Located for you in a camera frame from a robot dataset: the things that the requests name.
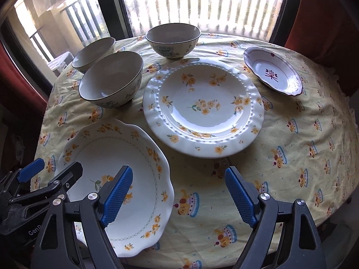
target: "round plate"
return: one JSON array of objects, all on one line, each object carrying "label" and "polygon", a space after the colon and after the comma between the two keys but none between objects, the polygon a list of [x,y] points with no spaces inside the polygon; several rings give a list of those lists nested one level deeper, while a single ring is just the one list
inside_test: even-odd
[{"label": "round plate", "polygon": [[272,89],[292,96],[302,93],[298,73],[279,55],[265,48],[251,47],[244,51],[243,57],[252,72]]},{"label": "round plate", "polygon": [[[165,156],[142,129],[115,119],[86,126],[66,144],[56,174],[74,161],[82,164],[83,175],[68,191],[71,201],[99,191],[123,165],[132,168],[132,186],[115,221],[106,228],[118,257],[135,256],[159,240],[174,192]],[[78,239],[86,243],[81,223],[75,228]]]},{"label": "round plate", "polygon": [[264,115],[252,81],[207,58],[183,59],[158,71],[148,82],[143,106],[161,141],[199,158],[240,152],[258,135]]}]

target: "window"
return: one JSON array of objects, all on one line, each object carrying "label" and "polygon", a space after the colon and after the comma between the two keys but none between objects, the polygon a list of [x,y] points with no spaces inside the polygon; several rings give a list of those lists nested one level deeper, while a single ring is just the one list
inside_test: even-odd
[{"label": "window", "polygon": [[203,32],[284,45],[300,0],[17,0],[0,28],[16,64],[46,94],[73,57],[102,37],[182,22]]}]

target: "scalloped plate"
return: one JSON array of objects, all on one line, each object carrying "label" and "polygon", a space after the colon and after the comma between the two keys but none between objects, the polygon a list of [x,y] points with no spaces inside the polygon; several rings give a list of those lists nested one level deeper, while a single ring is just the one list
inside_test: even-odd
[{"label": "scalloped plate", "polygon": [[264,84],[277,92],[298,96],[303,85],[296,70],[281,56],[260,47],[247,48],[245,64]]},{"label": "scalloped plate", "polygon": [[[68,191],[71,201],[100,190],[123,165],[132,168],[132,186],[115,221],[106,228],[118,257],[135,256],[159,240],[172,211],[174,192],[167,159],[141,128],[116,119],[85,126],[66,144],[56,174],[74,161],[82,164],[84,172]],[[75,223],[75,229],[77,238],[86,244],[81,223]]]},{"label": "scalloped plate", "polygon": [[208,58],[183,59],[158,71],[145,89],[143,107],[161,141],[198,158],[245,149],[261,130],[264,115],[252,81]]}]

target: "table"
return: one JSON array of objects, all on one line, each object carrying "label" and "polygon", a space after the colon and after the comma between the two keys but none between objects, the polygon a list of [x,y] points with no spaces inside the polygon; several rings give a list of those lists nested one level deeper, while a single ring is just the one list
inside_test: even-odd
[{"label": "table", "polygon": [[[263,46],[285,58],[298,72],[303,93],[285,96],[262,84],[244,64],[243,51]],[[242,152],[222,159],[198,159],[163,144],[148,127],[142,96],[150,78],[172,62],[156,54],[146,39],[116,43],[118,51],[142,55],[142,84],[134,99],[119,109],[97,109],[78,94],[82,73],[68,66],[58,77],[46,108],[35,157],[46,168],[34,177],[32,189],[44,187],[54,176],[57,160],[77,131],[98,120],[117,118],[145,130],[168,159],[175,190],[173,211],[159,243],[125,263],[147,268],[218,268],[233,265],[251,233],[243,223],[224,183],[226,167],[235,165],[259,192],[276,200],[304,199],[319,225],[351,194],[358,183],[358,134],[348,100],[332,71],[283,47],[228,35],[203,33],[186,57],[220,59],[243,71],[262,95],[263,128]],[[175,204],[183,193],[199,195],[199,210],[179,214]],[[279,241],[277,224],[271,251]]]}]

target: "plate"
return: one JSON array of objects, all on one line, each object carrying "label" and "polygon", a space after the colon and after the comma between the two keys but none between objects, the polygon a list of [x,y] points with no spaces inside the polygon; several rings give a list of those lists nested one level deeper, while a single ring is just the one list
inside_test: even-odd
[{"label": "plate", "polygon": [[[135,256],[159,240],[174,192],[167,159],[142,129],[115,119],[86,126],[66,144],[56,174],[74,161],[84,172],[68,191],[71,201],[99,191],[123,165],[132,168],[132,186],[115,221],[105,229],[118,257]],[[75,228],[78,239],[86,243],[81,223]]]},{"label": "plate", "polygon": [[221,158],[245,149],[263,123],[261,95],[236,68],[208,58],[169,64],[148,82],[146,120],[171,148],[198,158]]},{"label": "plate", "polygon": [[247,48],[243,57],[246,65],[266,85],[286,94],[297,96],[303,85],[295,69],[282,57],[260,47]]}]

